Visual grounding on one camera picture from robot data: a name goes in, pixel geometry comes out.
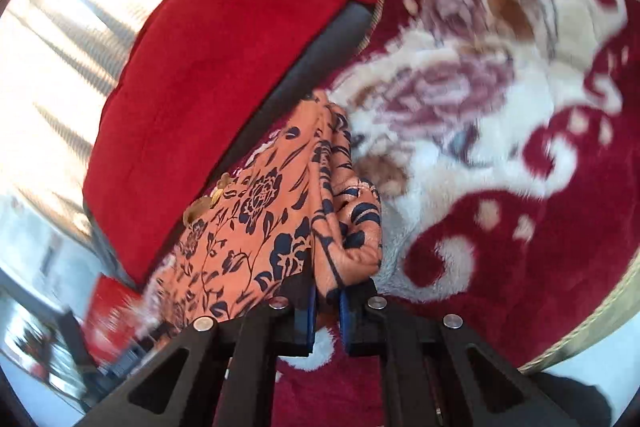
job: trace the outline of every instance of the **metal screw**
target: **metal screw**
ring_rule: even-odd
[[[462,327],[462,317],[460,315],[456,315],[455,313],[445,315],[442,322],[450,330],[457,330],[458,328]]]
[[[367,306],[372,310],[383,310],[386,308],[386,299],[384,297],[381,297],[380,295],[369,297]]]
[[[271,299],[269,299],[269,306],[274,310],[283,310],[289,306],[289,299],[282,296],[271,297]]]
[[[215,324],[211,317],[198,317],[193,321],[193,328],[196,331],[209,331]]]

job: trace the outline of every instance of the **silver rivet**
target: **silver rivet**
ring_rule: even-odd
[[[211,317],[198,317],[193,321],[193,328],[196,331],[209,331],[215,323]]]
[[[445,315],[442,322],[450,330],[457,330],[458,328],[462,327],[462,317],[460,315],[456,315],[455,313]]]
[[[274,310],[283,310],[289,306],[289,299],[282,296],[271,297],[271,299],[269,299],[269,306]]]
[[[386,299],[384,297],[381,297],[380,295],[369,297],[367,306],[372,310],[383,310],[386,308]]]

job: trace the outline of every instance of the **orange floral fabric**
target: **orange floral fabric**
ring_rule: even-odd
[[[156,270],[160,318],[182,329],[238,317],[305,263],[325,296],[377,272],[381,243],[380,198],[354,175],[344,111],[316,91]]]

